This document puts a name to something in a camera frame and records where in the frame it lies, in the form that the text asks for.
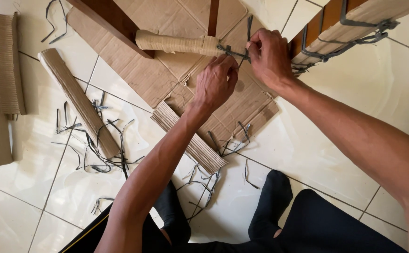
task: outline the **tile floor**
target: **tile floor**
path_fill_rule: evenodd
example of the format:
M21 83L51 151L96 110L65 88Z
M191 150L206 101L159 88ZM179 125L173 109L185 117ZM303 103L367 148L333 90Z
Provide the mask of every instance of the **tile floor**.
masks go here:
M287 38L295 36L327 1L243 0L266 27L283 31ZM44 18L48 2L0 0L1 14L20 13L20 62L29 112L12 123L15 162L0 166L0 253L58 252L96 217L91 213L95 200L115 197L124 182L118 170L106 174L75 170L78 156L73 149L84 152L85 137L77 131L55 134L56 109L64 117L66 98L35 58L39 51L56 47L89 99L100 99L105 92L104 105L110 109L103 110L104 120L118 118L117 126L122 127L134 119L124 135L130 161L150 152L165 134L149 118L151 108L70 27L63 39L48 44L65 31L58 2L49 12L56 32L40 42L51 30ZM62 3L70 9L68 3ZM402 24L390 31L388 39L376 46L356 46L328 63L318 64L301 79L409 134L409 15L400 21ZM349 215L407 248L407 225L396 200L344 157L301 112L281 98L276 102L281 112L240 154L227 157L230 163L221 171L211 204L190 223L191 240L248 240L247 228L260 194L244 180L248 159L248 178L253 184L262 186L271 169L281 170L290 176L294 194L313 188ZM76 117L69 107L66 114L67 125L72 125ZM118 138L115 130L111 132ZM183 156L173 176L177 186L186 182L183 178L194 164ZM209 185L214 184L212 177ZM206 202L207 194L202 193L200 184L178 191L186 216L195 210L189 201ZM100 209L109 204L103 200ZM152 215L161 226L156 212Z

